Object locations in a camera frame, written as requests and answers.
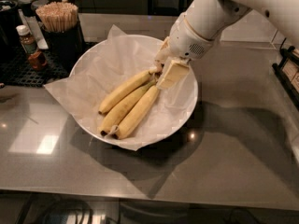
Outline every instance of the white robotic arm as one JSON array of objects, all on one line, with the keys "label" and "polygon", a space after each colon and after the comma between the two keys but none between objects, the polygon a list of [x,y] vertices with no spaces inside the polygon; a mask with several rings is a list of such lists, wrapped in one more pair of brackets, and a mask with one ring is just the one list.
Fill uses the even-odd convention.
[{"label": "white robotic arm", "polygon": [[299,45],[299,0],[194,0],[173,25],[156,63],[164,63],[169,56],[186,61],[201,58],[224,28],[252,9]]}]

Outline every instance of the bottle label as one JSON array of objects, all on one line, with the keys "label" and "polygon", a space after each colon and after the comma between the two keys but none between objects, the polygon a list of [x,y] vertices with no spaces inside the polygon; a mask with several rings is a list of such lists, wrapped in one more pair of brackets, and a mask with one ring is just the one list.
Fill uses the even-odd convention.
[{"label": "bottle label", "polygon": [[33,54],[37,50],[37,44],[34,42],[32,44],[22,44],[27,54]]}]

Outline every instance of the bunch of bananas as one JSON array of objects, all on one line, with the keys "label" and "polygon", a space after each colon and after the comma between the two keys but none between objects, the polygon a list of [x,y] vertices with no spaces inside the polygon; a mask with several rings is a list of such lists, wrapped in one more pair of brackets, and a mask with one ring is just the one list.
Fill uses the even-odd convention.
[{"label": "bunch of bananas", "polygon": [[113,133],[117,139],[128,137],[159,96],[154,78],[156,70],[145,70],[130,77],[100,104],[99,114],[105,115],[99,133]]}]

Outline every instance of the black rack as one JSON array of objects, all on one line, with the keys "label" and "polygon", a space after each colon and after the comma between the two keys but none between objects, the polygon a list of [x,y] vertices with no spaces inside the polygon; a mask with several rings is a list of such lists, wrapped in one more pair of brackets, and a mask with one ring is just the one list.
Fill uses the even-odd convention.
[{"label": "black rack", "polygon": [[[86,43],[85,50],[96,43]],[[63,63],[57,55],[51,51],[43,51],[48,66],[42,71],[35,71],[26,59],[25,52],[21,46],[13,47],[12,59],[0,62],[0,82],[12,86],[42,87],[50,80],[61,79],[69,76],[64,69]]]},{"label": "black rack", "polygon": [[297,109],[299,109],[299,92],[292,85],[292,82],[283,71],[283,67],[287,63],[287,61],[291,61],[298,67],[299,70],[299,57],[294,53],[294,51],[294,46],[290,46],[288,49],[280,49],[282,60],[279,64],[273,63],[272,67],[283,88],[289,94],[290,98],[292,99],[292,102],[295,104]]}]

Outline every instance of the sauce bottle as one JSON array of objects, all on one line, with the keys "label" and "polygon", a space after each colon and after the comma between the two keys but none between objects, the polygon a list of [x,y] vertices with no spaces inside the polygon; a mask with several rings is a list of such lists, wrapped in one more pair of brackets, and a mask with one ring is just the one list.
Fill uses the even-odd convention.
[{"label": "sauce bottle", "polygon": [[20,42],[23,46],[29,64],[36,71],[43,70],[47,61],[43,52],[38,48],[35,38],[31,35],[29,29],[25,25],[17,26],[17,32],[20,36]]}]

